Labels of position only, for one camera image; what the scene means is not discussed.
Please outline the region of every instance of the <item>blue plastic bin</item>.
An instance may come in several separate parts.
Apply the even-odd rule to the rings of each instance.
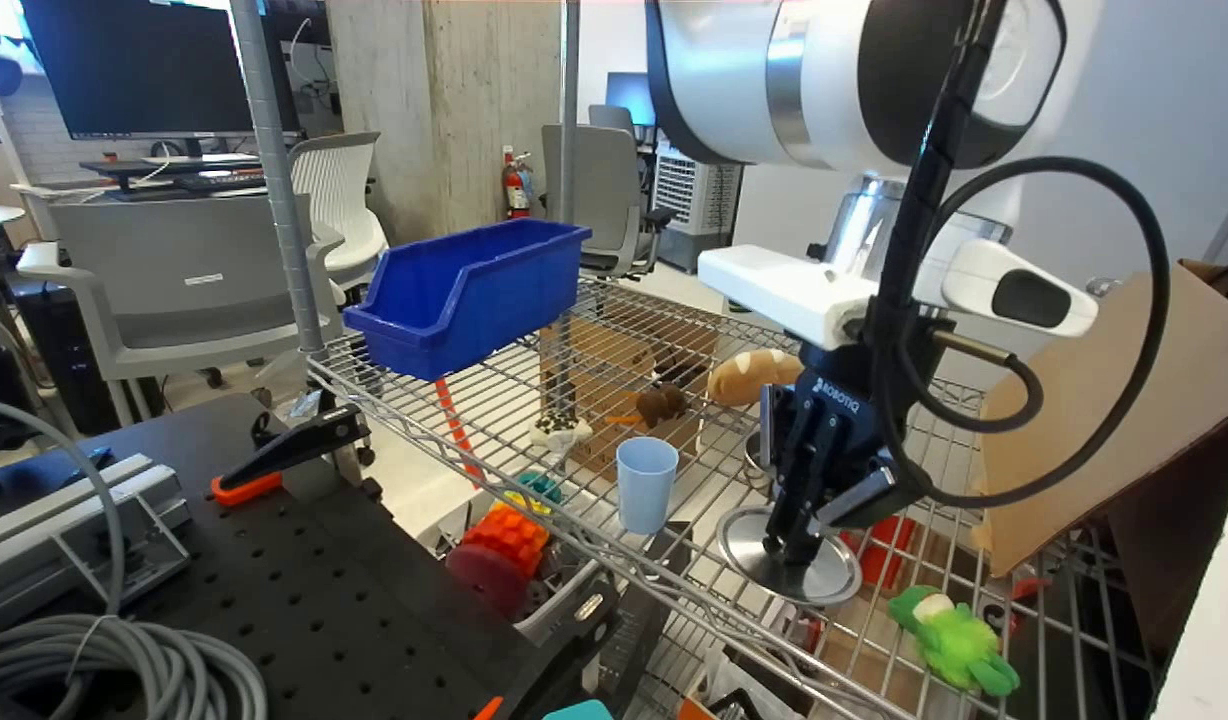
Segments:
[[[383,254],[367,302],[343,314],[381,370],[440,381],[576,303],[587,230],[508,221]]]

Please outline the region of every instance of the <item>gray chair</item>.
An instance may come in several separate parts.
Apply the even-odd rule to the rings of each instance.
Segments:
[[[94,201],[53,208],[59,248],[28,246],[15,273],[74,292],[121,423],[140,377],[273,359],[300,350],[269,195]],[[307,248],[323,332],[341,332],[323,257]]]
[[[559,123],[540,127],[546,208],[559,191]],[[635,142],[619,127],[572,127],[572,223],[587,223],[581,269],[601,278],[649,278],[656,269],[656,232],[669,215],[649,211],[638,191]]]
[[[293,191],[307,195],[307,221],[316,239],[341,246],[328,254],[328,282],[352,298],[360,292],[387,239],[367,208],[375,131],[313,135],[293,148]]]
[[[626,107],[619,107],[619,106],[587,106],[587,107],[582,107],[582,122],[587,122],[592,127],[622,127],[622,131],[635,131],[635,122],[633,122]]]

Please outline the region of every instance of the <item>clear plastic cup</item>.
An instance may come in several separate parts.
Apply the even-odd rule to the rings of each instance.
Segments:
[[[617,446],[617,510],[626,533],[652,537],[662,529],[669,492],[680,475],[680,451],[656,435]]]

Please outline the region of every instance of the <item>orange toy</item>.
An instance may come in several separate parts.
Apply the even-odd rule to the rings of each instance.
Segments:
[[[488,550],[515,564],[524,576],[540,574],[546,533],[511,504],[493,504],[458,544]]]

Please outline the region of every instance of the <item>shelf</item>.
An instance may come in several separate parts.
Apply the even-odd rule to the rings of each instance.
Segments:
[[[730,510],[767,504],[767,475],[745,455],[755,417],[699,406],[705,372],[738,350],[790,350],[790,340],[750,321],[592,283],[569,321],[448,377],[445,391],[370,370],[354,337],[328,343],[328,358],[313,359],[313,377],[493,492],[511,488],[511,475],[524,470],[557,475],[565,504],[546,525],[565,544],[649,589],[680,621],[699,624],[707,641],[730,643],[788,676],[827,717],[1147,714],[1154,673],[1130,651],[1130,608],[1098,533],[1074,533],[1049,550],[1006,589],[989,586],[982,560],[972,556],[972,518],[914,504],[904,514],[914,525],[908,540],[847,537],[851,550],[881,560],[881,576],[891,574],[891,586],[864,589],[841,608],[809,612],[745,581],[725,560],[716,533]],[[635,429],[633,397],[649,389],[652,370],[671,372],[689,389],[691,409],[683,420]],[[961,383],[934,383],[934,391],[961,409],[978,400],[978,391]],[[576,417],[581,433],[540,433],[540,423],[565,429]],[[683,574],[649,560],[649,540],[617,521],[608,451],[633,433],[669,435],[683,451],[671,521],[683,521],[689,533],[669,533],[671,544],[691,550]],[[978,446],[972,433],[913,414],[908,451],[934,486],[969,488],[975,479]],[[1006,703],[952,692],[925,673],[914,641],[897,631],[885,612],[889,589],[913,581],[943,589],[975,612],[1004,615],[1004,643],[1025,676]]]

